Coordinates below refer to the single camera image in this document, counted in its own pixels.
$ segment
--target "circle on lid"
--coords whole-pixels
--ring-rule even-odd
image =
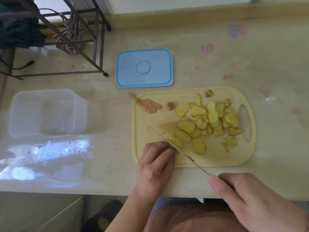
[[[136,70],[139,74],[147,74],[151,69],[151,65],[147,61],[141,61],[136,65]]]

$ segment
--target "black cable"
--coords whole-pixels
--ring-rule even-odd
[[[8,65],[8,64],[1,58],[1,56],[0,56],[0,61],[1,61],[2,63],[4,63],[7,67],[9,67],[9,68],[11,68],[11,69],[13,69],[13,70],[21,70],[21,69],[24,69],[24,68],[26,68],[26,67],[29,67],[29,66],[31,66],[31,65],[33,65],[33,64],[35,63],[33,60],[31,60],[31,61],[29,61],[25,66],[22,66],[22,67],[19,67],[19,68],[14,68],[14,67]]]

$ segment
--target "dark green cloth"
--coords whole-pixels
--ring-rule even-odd
[[[20,3],[4,5],[0,3],[0,12],[25,11]],[[15,18],[0,20],[0,49],[29,48],[45,42],[46,36],[39,30],[37,18]]]

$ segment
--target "hand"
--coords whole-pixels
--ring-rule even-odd
[[[207,180],[250,232],[309,231],[308,214],[254,175],[224,173]]]
[[[175,154],[167,142],[146,144],[137,163],[134,191],[154,203],[171,178]]]

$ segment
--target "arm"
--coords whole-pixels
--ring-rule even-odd
[[[309,214],[254,175],[224,173],[207,180],[249,232],[309,232]]]
[[[106,232],[142,232],[152,208],[171,178],[173,148],[166,142],[148,143],[137,163],[136,185]]]

